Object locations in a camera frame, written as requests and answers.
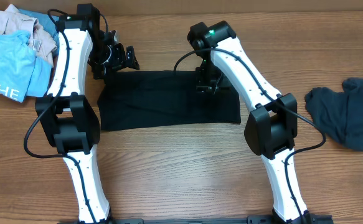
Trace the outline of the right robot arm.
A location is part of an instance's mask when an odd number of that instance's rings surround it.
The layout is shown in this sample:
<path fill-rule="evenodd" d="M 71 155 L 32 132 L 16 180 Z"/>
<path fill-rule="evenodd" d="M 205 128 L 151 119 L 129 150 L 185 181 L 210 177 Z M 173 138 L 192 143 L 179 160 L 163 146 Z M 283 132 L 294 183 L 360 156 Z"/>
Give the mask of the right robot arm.
<path fill-rule="evenodd" d="M 293 155 L 298 124 L 295 97 L 281 94 L 265 80 L 227 22 L 210 27 L 200 22 L 191 26 L 187 39 L 198 56 L 228 78 L 249 111 L 244 136 L 265 165 L 275 219 L 307 223 L 308 208 L 299 190 Z"/>

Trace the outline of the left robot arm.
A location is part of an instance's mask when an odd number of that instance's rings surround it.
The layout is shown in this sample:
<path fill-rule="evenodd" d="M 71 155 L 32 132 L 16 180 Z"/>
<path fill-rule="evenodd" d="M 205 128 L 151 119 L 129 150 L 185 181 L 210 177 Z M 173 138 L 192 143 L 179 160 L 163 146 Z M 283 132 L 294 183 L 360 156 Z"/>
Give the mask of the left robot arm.
<path fill-rule="evenodd" d="M 103 14 L 91 3 L 78 4 L 75 14 L 61 12 L 53 21 L 59 54 L 52 83 L 35 101 L 37 118 L 54 158 L 64 160 L 78 202 L 77 223 L 114 223 L 101 184 L 97 146 L 100 122 L 85 95 L 87 68 L 96 80 L 124 68 L 139 69 L 132 46 L 118 42 L 117 32 L 100 29 Z"/>

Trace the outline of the black t-shirt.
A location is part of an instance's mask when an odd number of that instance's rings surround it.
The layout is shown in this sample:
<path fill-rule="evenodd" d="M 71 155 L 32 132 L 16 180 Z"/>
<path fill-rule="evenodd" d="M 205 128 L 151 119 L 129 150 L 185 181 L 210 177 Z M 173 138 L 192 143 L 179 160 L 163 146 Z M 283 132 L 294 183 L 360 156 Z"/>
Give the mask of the black t-shirt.
<path fill-rule="evenodd" d="M 97 105 L 101 130 L 241 122 L 234 90 L 198 92 L 194 72 L 119 72 L 105 79 Z"/>

